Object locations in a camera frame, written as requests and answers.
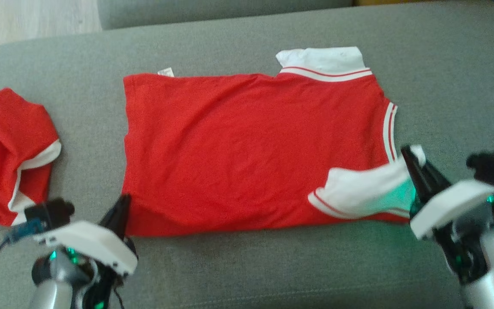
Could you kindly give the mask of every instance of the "clothing tag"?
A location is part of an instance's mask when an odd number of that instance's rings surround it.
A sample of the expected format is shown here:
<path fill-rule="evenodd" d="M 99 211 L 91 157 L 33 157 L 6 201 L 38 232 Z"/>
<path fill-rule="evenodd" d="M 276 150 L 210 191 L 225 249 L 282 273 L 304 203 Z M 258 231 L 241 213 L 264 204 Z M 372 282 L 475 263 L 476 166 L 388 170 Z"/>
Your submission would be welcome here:
<path fill-rule="evenodd" d="M 166 68 L 161 71 L 157 71 L 157 74 L 160 76 L 169 76 L 169 77 L 174 77 L 175 75 L 173 74 L 173 69 L 171 68 Z"/>

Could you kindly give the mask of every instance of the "red stripe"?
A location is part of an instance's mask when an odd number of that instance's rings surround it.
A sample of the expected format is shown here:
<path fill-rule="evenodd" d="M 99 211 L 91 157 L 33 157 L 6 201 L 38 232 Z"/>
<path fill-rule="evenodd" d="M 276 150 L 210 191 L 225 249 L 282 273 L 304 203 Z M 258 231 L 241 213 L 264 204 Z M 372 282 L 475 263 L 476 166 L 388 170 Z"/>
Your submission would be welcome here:
<path fill-rule="evenodd" d="M 325 205 L 328 209 L 332 210 L 333 212 L 336 212 L 336 213 L 339 213 L 341 215 L 344 215 L 345 217 L 349 217 L 349 215 L 347 215 L 346 213 L 343 213 L 342 211 L 338 211 L 336 209 L 334 209 L 333 207 L 331 207 L 331 205 L 327 204 L 324 200 L 321 199 L 321 197 L 319 197 L 316 193 L 316 191 L 314 190 L 314 196 L 318 199 L 318 201 L 320 201 L 323 205 Z"/>
<path fill-rule="evenodd" d="M 390 119 L 388 120 L 388 146 L 390 147 L 390 153 L 392 154 L 392 160 L 396 161 L 394 156 L 394 150 L 392 149 L 392 119 L 394 119 L 394 111 L 396 110 L 396 105 L 392 107 L 392 112 L 390 113 Z"/>
<path fill-rule="evenodd" d="M 337 76 L 331 76 L 329 74 L 323 74 L 323 73 L 320 73 L 320 72 L 316 72 L 316 71 L 313 71 L 313 70 L 310 70 L 310 69 L 306 69 L 306 68 L 301 68 L 301 67 L 285 67 L 285 68 L 282 68 L 282 70 L 285 70 L 285 69 L 299 69 L 299 70 L 304 70 L 304 71 L 312 72 L 314 74 L 318 74 L 319 76 L 329 76 L 329 77 L 351 76 L 352 74 L 357 74 L 357 73 L 361 73 L 361 72 L 368 72 L 370 70 L 369 68 L 366 68 L 365 70 L 361 70 L 361 71 L 357 71 L 357 72 L 351 72 L 351 73 L 346 73 L 346 74 L 340 74 L 340 75 L 337 75 Z"/>

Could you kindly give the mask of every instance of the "gray couch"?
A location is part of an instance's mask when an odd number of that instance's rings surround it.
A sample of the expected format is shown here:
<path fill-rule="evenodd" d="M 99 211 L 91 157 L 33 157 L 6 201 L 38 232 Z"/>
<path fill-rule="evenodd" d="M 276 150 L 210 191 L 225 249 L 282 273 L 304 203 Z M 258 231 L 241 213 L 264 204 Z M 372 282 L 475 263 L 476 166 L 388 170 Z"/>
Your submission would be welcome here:
<path fill-rule="evenodd" d="M 492 2 L 328 9 L 12 43 L 0 47 L 0 89 L 45 105 L 63 143 L 50 195 L 96 221 L 124 175 L 123 76 L 166 67 L 176 76 L 274 75 L 282 49 L 350 45 L 399 105 L 396 145 L 421 143 L 451 180 L 469 177 L 466 156 L 494 149 Z M 135 242 L 139 267 L 121 289 L 127 309 L 461 308 L 441 252 L 407 226 L 360 221 Z M 29 241 L 3 252 L 0 309 L 27 306 L 30 267 L 46 252 Z"/>
<path fill-rule="evenodd" d="M 97 0 L 102 29 L 351 6 L 352 0 Z"/>

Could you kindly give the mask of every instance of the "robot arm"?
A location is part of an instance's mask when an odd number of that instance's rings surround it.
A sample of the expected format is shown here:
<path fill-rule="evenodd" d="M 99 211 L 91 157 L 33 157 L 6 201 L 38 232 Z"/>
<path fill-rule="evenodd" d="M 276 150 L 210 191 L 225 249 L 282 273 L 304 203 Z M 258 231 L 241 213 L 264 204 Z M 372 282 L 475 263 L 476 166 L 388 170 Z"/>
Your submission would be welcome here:
<path fill-rule="evenodd" d="M 430 162 L 420 166 L 409 146 L 402 154 L 417 190 L 415 236 L 440 245 L 467 308 L 494 309 L 494 153 L 472 155 L 475 179 L 454 185 Z"/>
<path fill-rule="evenodd" d="M 134 244 L 125 237 L 130 201 L 130 196 L 121 196 L 98 225 L 70 223 L 73 206 L 62 199 L 26 209 L 26 231 L 15 233 L 15 238 L 31 234 L 27 227 L 36 226 L 43 232 L 36 231 L 33 239 L 55 247 L 33 266 L 37 289 L 31 309 L 108 308 L 112 289 L 135 271 L 138 262 Z"/>

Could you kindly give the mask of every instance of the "white stripe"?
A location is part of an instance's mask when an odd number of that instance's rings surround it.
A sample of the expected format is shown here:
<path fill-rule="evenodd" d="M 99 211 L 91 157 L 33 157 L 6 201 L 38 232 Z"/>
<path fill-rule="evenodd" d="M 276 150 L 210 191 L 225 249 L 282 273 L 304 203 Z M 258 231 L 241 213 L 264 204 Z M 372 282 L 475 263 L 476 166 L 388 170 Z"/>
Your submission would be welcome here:
<path fill-rule="evenodd" d="M 293 73 L 299 76 L 305 76 L 307 78 L 319 80 L 320 82 L 345 82 L 347 80 L 353 80 L 356 78 L 361 78 L 363 76 L 370 76 L 373 74 L 373 72 L 371 72 L 370 70 L 359 73 L 355 73 L 355 72 L 356 71 L 354 71 L 352 74 L 348 74 L 348 72 L 345 72 L 344 76 L 322 76 L 321 74 L 317 74 L 314 72 L 306 71 L 303 69 L 297 69 L 297 68 L 284 68 L 280 71 L 280 73 Z"/>
<path fill-rule="evenodd" d="M 321 212 L 325 213 L 326 215 L 330 215 L 331 217 L 335 217 L 339 219 L 357 219 L 357 218 L 351 218 L 345 215 L 341 215 L 340 213 L 334 211 L 333 209 L 330 209 L 324 203 L 322 203 L 319 200 L 319 198 L 316 197 L 314 192 L 308 194 L 308 202 L 310 202 L 310 204 L 312 204 L 314 207 L 319 209 Z"/>
<path fill-rule="evenodd" d="M 392 112 L 392 121 L 390 125 L 390 141 L 392 141 L 392 153 L 394 153 L 394 158 L 396 158 L 396 160 L 398 159 L 398 154 L 396 153 L 396 144 L 394 143 L 394 122 L 396 122 L 397 112 L 398 106 L 396 106 L 396 108 L 394 108 L 394 111 Z"/>
<path fill-rule="evenodd" d="M 392 109 L 394 109 L 394 105 L 392 103 L 388 104 L 388 108 L 386 109 L 386 114 L 384 114 L 384 125 L 383 125 L 383 141 L 384 141 L 384 150 L 386 151 L 386 155 L 388 156 L 389 162 L 394 162 L 392 158 L 392 150 L 390 149 L 390 136 L 388 135 L 388 125 L 390 125 L 390 117 L 392 116 Z"/>

